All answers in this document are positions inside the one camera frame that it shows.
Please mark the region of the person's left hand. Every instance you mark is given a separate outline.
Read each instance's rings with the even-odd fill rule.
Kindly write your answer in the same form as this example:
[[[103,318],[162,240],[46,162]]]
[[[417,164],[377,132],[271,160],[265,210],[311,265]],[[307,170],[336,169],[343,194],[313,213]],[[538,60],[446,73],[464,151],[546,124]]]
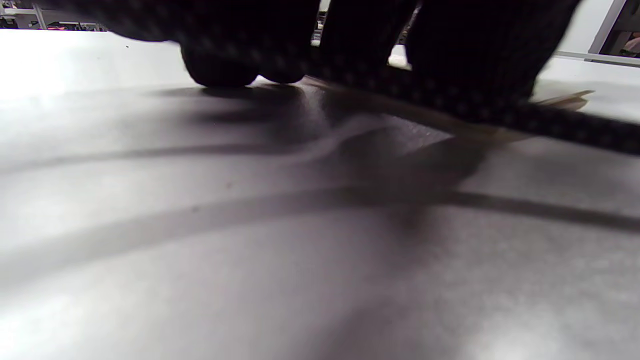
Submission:
[[[413,102],[517,103],[577,0],[44,0],[126,38],[170,41],[252,75],[313,75]]]

